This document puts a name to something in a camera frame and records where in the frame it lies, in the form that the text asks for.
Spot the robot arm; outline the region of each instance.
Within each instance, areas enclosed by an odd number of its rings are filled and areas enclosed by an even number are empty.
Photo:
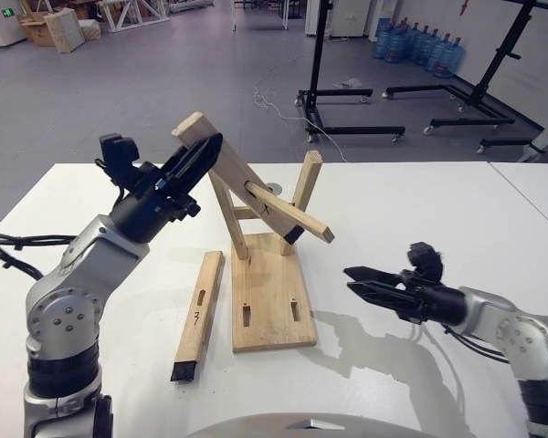
[[[430,245],[411,245],[408,258],[415,271],[389,274],[364,266],[347,268],[345,273],[355,280],[348,287],[368,303],[394,310],[401,319],[416,324],[433,320],[461,341],[468,336],[499,349],[520,384],[530,436],[548,438],[548,317],[523,312],[487,292],[444,286],[440,256]],[[396,288],[400,284],[404,290]]]
[[[25,438],[111,438],[111,398],[100,394],[98,363],[103,309],[158,232],[199,212],[188,193],[215,164],[222,137],[180,149],[161,169],[132,166],[139,158],[132,139],[100,142],[100,167],[130,194],[91,221],[26,296]]]

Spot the wooden stand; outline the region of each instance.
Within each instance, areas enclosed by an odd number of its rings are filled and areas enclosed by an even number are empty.
[[[198,112],[173,130],[185,147],[216,133]],[[292,244],[304,230],[327,243],[334,238],[327,225],[304,213],[321,165],[321,155],[309,151],[290,204],[272,194],[223,142],[209,178],[232,239],[234,352],[317,343],[299,258]],[[247,207],[234,207],[229,190]],[[244,219],[262,219],[276,233],[243,235],[239,220]]]

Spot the white wall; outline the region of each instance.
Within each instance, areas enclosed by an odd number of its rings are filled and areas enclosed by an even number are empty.
[[[458,75],[475,85],[480,81],[521,5],[501,0],[469,0],[463,16],[462,2],[451,0],[401,0],[398,19],[437,27],[440,34],[462,37],[467,55]],[[548,125],[548,11],[534,8],[532,20],[513,50],[521,60],[506,57],[488,90],[541,125]]]

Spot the white table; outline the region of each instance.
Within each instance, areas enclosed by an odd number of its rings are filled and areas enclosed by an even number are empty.
[[[254,168],[289,197],[300,166]],[[201,213],[165,227],[105,310],[103,390],[113,397],[115,436],[181,438],[264,412],[349,413],[443,437],[527,436],[507,366],[464,349],[433,323],[431,339],[409,340],[413,326],[364,304],[342,273],[358,265],[397,272],[407,266],[408,245],[425,241],[443,253],[449,286],[481,288],[548,314],[548,222],[487,163],[323,165],[309,212],[337,237],[331,246],[309,235],[298,242],[320,336],[306,349],[232,353],[229,237],[207,178],[192,195]],[[0,231],[77,233],[115,196],[95,166],[56,165]],[[266,230],[246,222],[247,232]],[[216,249],[227,263],[207,357],[197,381],[175,385],[169,376],[196,275],[204,252]],[[46,271],[60,251],[30,248],[24,258]],[[0,437],[21,436],[31,285],[0,269]]]
[[[493,162],[491,165],[548,220],[548,164]]]

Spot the wooden plank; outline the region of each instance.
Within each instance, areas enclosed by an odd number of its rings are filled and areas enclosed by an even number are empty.
[[[317,182],[321,167],[322,156],[319,154],[319,151],[308,151],[304,156],[304,161],[300,168],[299,180],[296,183],[294,195],[292,196],[292,205],[303,212],[307,209],[307,205],[311,199],[312,189],[314,189],[314,184]],[[286,241],[282,241],[280,254],[282,256],[289,256],[292,254],[292,245]]]
[[[248,249],[246,248],[246,241],[241,232],[241,227],[234,214],[234,202],[231,199],[229,189],[215,173],[209,173],[209,180],[216,193],[217,202],[226,221],[227,231],[229,231],[229,235],[231,236],[231,242],[236,250],[237,258],[245,260],[248,258]]]
[[[234,352],[315,345],[298,256],[280,256],[273,233],[246,235],[246,243],[248,260],[231,261]]]
[[[177,137],[185,147],[191,147],[198,141],[213,134],[217,134],[217,130],[201,112],[193,113],[173,130],[173,135]],[[296,242],[304,231],[290,217],[266,208],[264,203],[248,193],[244,185],[248,181],[264,190],[267,190],[268,187],[239,157],[237,152],[227,143],[227,141],[223,141],[221,153],[210,172],[217,174],[226,186],[228,186],[244,204],[250,207],[254,213],[272,229],[272,231],[281,235],[290,244]]]
[[[246,219],[259,219],[259,216],[249,207],[234,207],[234,215],[238,221]]]
[[[281,200],[270,190],[263,189],[250,181],[246,182],[246,188],[250,193],[256,196],[257,199],[259,199],[267,207],[271,208],[273,212],[287,215],[302,228],[316,235],[328,244],[335,238],[331,229],[323,222]]]
[[[174,357],[171,381],[191,381],[209,340],[225,258],[221,251],[205,253],[203,264]]]

